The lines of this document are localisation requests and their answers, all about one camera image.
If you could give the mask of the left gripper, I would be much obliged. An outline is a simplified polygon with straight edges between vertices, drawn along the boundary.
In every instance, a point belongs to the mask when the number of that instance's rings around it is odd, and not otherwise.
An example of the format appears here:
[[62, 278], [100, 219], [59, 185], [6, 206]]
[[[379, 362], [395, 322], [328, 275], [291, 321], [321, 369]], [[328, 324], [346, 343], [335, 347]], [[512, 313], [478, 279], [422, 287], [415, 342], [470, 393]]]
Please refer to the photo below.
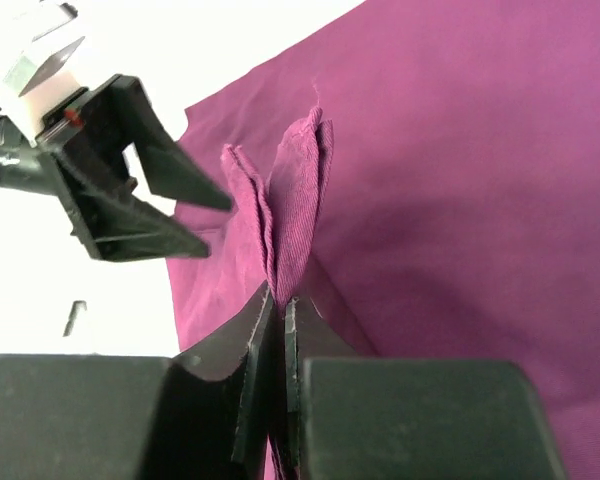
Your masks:
[[119, 205], [105, 188], [131, 193], [137, 181], [124, 151], [133, 140], [152, 194], [219, 211], [231, 198], [194, 164], [165, 130], [138, 78], [116, 74], [98, 88], [81, 87], [43, 117], [43, 131], [29, 141], [0, 113], [0, 188], [56, 197], [71, 234], [100, 261], [206, 258], [209, 246], [183, 225], [133, 198]]

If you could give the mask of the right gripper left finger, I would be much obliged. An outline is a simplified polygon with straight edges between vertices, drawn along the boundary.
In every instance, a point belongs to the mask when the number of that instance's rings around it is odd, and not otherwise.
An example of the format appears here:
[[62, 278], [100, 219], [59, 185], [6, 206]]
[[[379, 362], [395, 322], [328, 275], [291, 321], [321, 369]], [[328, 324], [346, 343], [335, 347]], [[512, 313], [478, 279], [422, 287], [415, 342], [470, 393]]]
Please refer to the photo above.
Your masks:
[[275, 390], [267, 286], [174, 358], [0, 354], [0, 479], [259, 479]]

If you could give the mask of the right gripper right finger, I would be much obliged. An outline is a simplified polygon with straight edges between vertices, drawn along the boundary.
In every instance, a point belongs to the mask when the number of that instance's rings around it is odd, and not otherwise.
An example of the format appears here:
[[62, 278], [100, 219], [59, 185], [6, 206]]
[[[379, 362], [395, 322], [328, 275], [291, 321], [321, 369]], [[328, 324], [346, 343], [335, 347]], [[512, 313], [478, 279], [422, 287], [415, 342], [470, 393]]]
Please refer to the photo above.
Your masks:
[[292, 457], [304, 479], [563, 479], [539, 397], [502, 361], [358, 355], [296, 298], [285, 312]]

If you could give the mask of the purple cloth mat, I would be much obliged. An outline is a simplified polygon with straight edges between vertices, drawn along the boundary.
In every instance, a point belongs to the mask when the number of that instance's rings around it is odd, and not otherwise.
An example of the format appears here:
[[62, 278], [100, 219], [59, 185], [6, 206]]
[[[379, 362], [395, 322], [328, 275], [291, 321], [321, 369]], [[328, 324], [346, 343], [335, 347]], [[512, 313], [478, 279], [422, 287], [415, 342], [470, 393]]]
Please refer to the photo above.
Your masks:
[[237, 212], [176, 207], [182, 348], [307, 250], [347, 341], [516, 362], [600, 479], [600, 1], [367, 1], [186, 115]]

